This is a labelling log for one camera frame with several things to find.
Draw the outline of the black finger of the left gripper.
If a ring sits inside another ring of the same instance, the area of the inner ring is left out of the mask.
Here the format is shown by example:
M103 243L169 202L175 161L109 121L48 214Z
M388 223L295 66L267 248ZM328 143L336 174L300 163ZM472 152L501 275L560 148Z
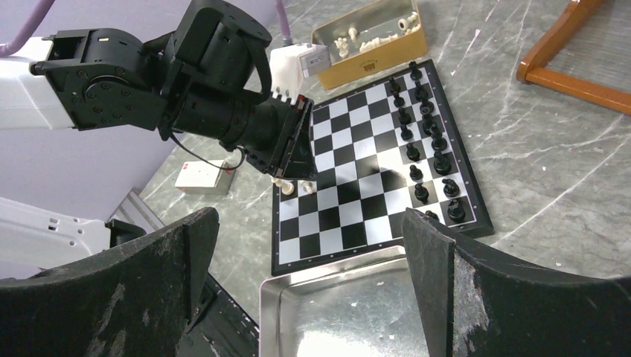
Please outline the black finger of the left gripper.
M291 154L286 166L287 179L314 180L317 174L316 163L311 147L311 114L313 101L300 98L297 102L298 122L292 134Z

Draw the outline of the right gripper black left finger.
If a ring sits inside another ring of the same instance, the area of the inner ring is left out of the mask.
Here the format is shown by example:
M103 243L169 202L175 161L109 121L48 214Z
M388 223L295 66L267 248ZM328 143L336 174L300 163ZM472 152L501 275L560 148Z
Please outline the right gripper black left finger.
M219 230L203 208L99 254L1 281L3 356L175 356Z

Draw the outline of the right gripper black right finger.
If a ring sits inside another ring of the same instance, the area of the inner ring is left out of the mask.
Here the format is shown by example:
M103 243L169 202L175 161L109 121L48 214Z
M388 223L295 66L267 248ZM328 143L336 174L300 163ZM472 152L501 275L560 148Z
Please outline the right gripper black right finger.
M403 243L431 356L628 356L630 278L538 266L418 210Z

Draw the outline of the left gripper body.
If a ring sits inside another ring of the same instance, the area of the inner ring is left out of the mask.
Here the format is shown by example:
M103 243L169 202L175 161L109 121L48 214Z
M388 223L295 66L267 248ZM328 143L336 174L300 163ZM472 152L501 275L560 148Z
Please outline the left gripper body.
M297 102L292 105L290 100L270 97L255 106L237 106L231 118L237 131L228 133L220 143L226 148L243 148L246 161L261 173L286 179L292 134L298 122Z

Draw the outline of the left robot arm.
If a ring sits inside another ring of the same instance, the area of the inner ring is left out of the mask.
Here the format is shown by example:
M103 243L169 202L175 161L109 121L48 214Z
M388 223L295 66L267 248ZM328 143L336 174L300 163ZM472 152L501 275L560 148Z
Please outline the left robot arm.
M226 1L192 1L149 42L114 28L1 46L2 129L135 126L217 140L275 179L312 181L311 99L275 87L268 30Z

